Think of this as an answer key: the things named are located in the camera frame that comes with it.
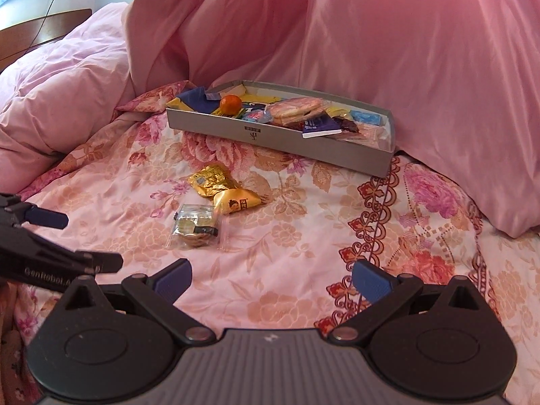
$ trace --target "tangerine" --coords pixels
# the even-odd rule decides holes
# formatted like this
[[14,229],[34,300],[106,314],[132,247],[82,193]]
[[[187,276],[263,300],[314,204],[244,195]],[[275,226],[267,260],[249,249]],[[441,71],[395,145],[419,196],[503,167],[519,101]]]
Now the tangerine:
[[233,94],[223,96],[219,102],[219,109],[225,115],[237,115],[242,109],[242,99]]

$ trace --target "headboard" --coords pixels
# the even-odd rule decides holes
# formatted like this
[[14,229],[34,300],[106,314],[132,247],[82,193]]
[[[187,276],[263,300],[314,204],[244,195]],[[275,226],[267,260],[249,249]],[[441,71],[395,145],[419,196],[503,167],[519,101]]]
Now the headboard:
[[0,30],[0,44],[2,44],[0,73],[24,55],[29,47],[30,50],[34,50],[46,43],[63,38],[91,15],[91,9],[71,10],[25,21],[25,23]]

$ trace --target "box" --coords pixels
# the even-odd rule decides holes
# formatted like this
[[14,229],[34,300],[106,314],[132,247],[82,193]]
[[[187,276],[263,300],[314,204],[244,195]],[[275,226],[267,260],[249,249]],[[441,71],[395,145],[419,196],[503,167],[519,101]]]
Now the box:
[[357,142],[335,140],[328,136],[305,139],[302,137],[301,131],[293,129],[250,123],[231,117],[183,111],[172,107],[167,108],[169,127],[251,143],[257,146],[312,158],[376,177],[385,177],[388,174],[390,162],[395,151],[394,121],[389,110],[318,91],[309,91],[265,82],[233,81],[210,89],[209,92],[223,91],[240,84],[245,86],[247,94],[254,94],[256,96],[270,96],[283,99],[316,97],[332,102],[333,106],[378,113],[383,116],[383,124],[389,134],[387,150],[376,149]]

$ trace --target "gray gripper base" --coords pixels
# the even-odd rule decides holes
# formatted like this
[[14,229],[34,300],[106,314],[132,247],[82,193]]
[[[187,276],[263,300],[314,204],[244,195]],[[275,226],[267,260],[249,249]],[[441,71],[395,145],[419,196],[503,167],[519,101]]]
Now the gray gripper base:
[[[386,385],[360,351],[316,329],[228,330],[187,350],[160,385],[118,405],[425,405]],[[504,405],[493,397],[477,405]],[[39,405],[65,405],[46,398]]]

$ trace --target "cable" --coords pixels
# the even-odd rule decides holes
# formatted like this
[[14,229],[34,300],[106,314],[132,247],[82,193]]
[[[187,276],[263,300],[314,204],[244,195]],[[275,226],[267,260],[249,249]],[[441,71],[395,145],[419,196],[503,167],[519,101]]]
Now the cable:
[[52,8],[52,5],[53,5],[54,2],[55,2],[55,0],[51,1],[51,4],[49,5],[49,8],[47,9],[47,13],[43,17],[43,21],[41,22],[41,26],[39,27],[39,30],[37,31],[36,36],[34,37],[34,39],[32,39],[32,42],[30,43],[30,45],[28,46],[28,48],[26,49],[26,51],[23,53],[22,56],[24,56],[24,55],[26,55],[26,53],[28,53],[28,51],[32,48],[32,44],[34,43],[34,41],[36,41],[37,37],[41,33],[41,29],[45,25],[45,21],[47,20],[47,17],[49,16],[49,12],[51,11],[51,8]]

